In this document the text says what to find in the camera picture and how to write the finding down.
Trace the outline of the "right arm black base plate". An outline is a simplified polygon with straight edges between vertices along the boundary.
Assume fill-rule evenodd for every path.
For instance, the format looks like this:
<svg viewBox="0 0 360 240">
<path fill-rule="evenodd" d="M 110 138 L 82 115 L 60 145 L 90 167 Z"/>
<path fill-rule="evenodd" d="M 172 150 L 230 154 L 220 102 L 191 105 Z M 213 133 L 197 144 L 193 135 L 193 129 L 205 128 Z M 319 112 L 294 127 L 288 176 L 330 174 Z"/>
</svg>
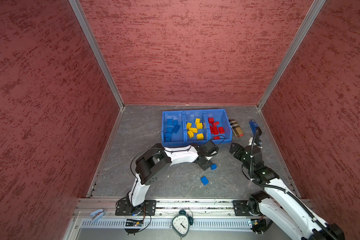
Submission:
<svg viewBox="0 0 360 240">
<path fill-rule="evenodd" d="M 236 217 L 258 217 L 263 213 L 260 211 L 260 203 L 272 199 L 249 199 L 249 200 L 234 200 L 233 209 Z"/>
</svg>

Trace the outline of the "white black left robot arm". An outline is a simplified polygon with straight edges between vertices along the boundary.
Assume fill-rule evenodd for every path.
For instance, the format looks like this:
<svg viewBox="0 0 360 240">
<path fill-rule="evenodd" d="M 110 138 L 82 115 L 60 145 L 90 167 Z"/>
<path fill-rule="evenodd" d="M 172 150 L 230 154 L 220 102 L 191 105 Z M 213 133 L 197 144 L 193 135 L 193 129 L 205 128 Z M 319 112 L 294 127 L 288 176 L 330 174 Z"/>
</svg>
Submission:
<svg viewBox="0 0 360 240">
<path fill-rule="evenodd" d="M 127 200 L 134 208 L 142 206 L 150 185 L 170 166 L 195 163 L 205 171 L 213 165 L 211 159 L 218 152 L 218 146 L 211 140 L 202 145 L 190 144 L 179 148 L 168 148 L 162 144 L 154 145 L 146 152 L 138 154 L 136 158 L 136 168 L 133 171 L 135 182 Z"/>
</svg>

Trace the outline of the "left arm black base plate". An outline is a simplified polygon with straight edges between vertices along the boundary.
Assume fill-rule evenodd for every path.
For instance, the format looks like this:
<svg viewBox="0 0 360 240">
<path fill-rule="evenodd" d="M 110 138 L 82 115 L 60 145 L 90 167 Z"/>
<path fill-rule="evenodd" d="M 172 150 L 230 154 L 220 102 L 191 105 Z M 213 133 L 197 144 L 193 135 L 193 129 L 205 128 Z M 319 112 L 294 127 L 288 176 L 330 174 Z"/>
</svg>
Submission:
<svg viewBox="0 0 360 240">
<path fill-rule="evenodd" d="M 134 207 L 130 200 L 120 199 L 116 203 L 116 216 L 137 216 L 148 215 L 154 216 L 156 211 L 156 200 L 145 200 L 141 205 Z"/>
</svg>

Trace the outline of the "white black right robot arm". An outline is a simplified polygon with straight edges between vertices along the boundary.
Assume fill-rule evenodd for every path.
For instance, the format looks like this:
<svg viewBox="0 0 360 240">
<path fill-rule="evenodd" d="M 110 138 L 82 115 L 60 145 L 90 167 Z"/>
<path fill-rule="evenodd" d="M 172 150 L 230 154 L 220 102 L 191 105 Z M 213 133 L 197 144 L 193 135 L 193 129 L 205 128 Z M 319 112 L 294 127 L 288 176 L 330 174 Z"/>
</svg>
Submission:
<svg viewBox="0 0 360 240">
<path fill-rule="evenodd" d="M 252 216 L 265 216 L 292 240 L 343 240 L 345 233 L 337 224 L 329 224 L 315 214 L 269 167 L 265 166 L 261 149 L 232 143 L 230 153 L 248 171 L 249 180 L 261 187 L 250 195 L 245 210 Z"/>
</svg>

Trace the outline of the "blue lego brick bottom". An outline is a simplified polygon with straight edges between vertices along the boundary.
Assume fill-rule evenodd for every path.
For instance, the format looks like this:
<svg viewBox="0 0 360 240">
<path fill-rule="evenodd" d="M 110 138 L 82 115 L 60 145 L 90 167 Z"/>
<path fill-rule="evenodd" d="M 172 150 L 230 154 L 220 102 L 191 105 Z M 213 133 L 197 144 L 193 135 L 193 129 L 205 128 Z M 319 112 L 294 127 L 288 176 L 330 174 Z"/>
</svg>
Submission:
<svg viewBox="0 0 360 240">
<path fill-rule="evenodd" d="M 207 177 L 203 176 L 200 178 L 202 184 L 205 186 L 209 183 L 209 180 L 207 179 Z"/>
</svg>

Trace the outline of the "blue lego brick pile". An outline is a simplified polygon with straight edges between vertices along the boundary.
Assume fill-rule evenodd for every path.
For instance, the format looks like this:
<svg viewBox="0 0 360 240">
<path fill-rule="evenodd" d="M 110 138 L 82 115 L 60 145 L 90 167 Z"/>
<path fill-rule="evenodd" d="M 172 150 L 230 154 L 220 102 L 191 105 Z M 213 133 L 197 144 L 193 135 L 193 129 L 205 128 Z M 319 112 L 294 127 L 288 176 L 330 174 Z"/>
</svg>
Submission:
<svg viewBox="0 0 360 240">
<path fill-rule="evenodd" d="M 176 134 L 176 133 L 180 130 L 180 128 L 181 128 L 180 125 L 175 125 L 175 126 L 173 127 L 173 133 Z"/>
</svg>

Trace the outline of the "red lego brick long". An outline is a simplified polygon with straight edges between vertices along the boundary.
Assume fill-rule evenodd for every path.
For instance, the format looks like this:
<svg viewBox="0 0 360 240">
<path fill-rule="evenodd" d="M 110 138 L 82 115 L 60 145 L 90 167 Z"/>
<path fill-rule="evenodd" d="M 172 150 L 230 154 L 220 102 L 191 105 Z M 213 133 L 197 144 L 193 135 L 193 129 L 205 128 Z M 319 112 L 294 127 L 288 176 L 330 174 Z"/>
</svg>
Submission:
<svg viewBox="0 0 360 240">
<path fill-rule="evenodd" d="M 211 131 L 211 134 L 213 134 L 213 135 L 219 134 L 219 130 L 218 130 L 217 126 L 210 126 L 210 131 Z"/>
</svg>

